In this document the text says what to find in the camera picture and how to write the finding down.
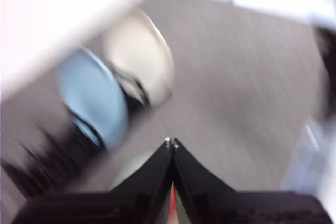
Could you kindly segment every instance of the gray carpet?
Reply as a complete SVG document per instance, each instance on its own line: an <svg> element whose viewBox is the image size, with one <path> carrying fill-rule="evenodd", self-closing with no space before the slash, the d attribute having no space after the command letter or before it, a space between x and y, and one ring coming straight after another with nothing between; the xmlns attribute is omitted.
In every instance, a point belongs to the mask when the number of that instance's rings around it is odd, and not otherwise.
<svg viewBox="0 0 336 224"><path fill-rule="evenodd" d="M102 155L67 191L107 190L123 164L176 136L237 190L276 190L305 120L318 114L323 66L312 28L211 0L146 0L141 8L166 39L175 62L171 97L141 115L127 139ZM99 36L87 43L103 57ZM1 155L27 162L18 141L41 151L37 125L53 135L69 118L53 70L1 104ZM1 173L1 223L24 198Z"/></svg>

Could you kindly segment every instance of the chair backrest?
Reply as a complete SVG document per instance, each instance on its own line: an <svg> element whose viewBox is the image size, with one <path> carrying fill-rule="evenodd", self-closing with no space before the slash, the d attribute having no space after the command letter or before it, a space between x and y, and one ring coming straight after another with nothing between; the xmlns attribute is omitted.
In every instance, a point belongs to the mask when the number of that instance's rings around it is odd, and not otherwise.
<svg viewBox="0 0 336 224"><path fill-rule="evenodd" d="M127 129L128 112L122 89L110 70L81 47L59 65L57 80L64 103L97 130L107 149L114 147ZM83 122L76 117L72 119L99 145Z"/></svg>

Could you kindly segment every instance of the light blue seat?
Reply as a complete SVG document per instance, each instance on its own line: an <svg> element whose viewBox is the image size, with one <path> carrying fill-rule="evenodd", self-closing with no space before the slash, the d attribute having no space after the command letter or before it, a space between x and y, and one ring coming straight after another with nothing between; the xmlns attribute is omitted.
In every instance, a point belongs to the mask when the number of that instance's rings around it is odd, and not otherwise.
<svg viewBox="0 0 336 224"><path fill-rule="evenodd" d="M57 69L64 103L100 134L105 147L113 148L124 137L128 112L124 94L111 71L89 50L81 47ZM100 142L83 122L73 121L97 146Z"/></svg>

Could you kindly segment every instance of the black plastic part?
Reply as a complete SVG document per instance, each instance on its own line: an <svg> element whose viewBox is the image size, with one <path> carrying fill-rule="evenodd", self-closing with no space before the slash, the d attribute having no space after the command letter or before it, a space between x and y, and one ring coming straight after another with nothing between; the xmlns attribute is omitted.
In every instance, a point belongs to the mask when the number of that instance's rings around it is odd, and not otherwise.
<svg viewBox="0 0 336 224"><path fill-rule="evenodd" d="M312 196L234 191L176 139L109 193L33 198L13 223L157 223L172 182L192 223L332 223Z"/></svg>

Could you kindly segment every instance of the black object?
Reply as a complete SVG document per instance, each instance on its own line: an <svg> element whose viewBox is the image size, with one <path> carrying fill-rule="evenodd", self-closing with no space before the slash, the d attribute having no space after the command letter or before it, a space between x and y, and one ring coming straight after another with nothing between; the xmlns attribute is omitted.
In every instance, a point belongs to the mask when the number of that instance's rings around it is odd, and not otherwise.
<svg viewBox="0 0 336 224"><path fill-rule="evenodd" d="M13 223L157 223L172 183L191 223L331 223L312 196L234 191L177 139L112 191L35 197Z"/></svg>
<svg viewBox="0 0 336 224"><path fill-rule="evenodd" d="M27 169L18 168L1 160L1 167L26 198L61 190L94 156L105 150L99 133L76 114L70 110L69 112L91 129L100 145L96 145L84 135L75 124L72 125L72 132L61 140L54 139L41 129L50 143L50 148L42 156L23 146L31 157Z"/></svg>

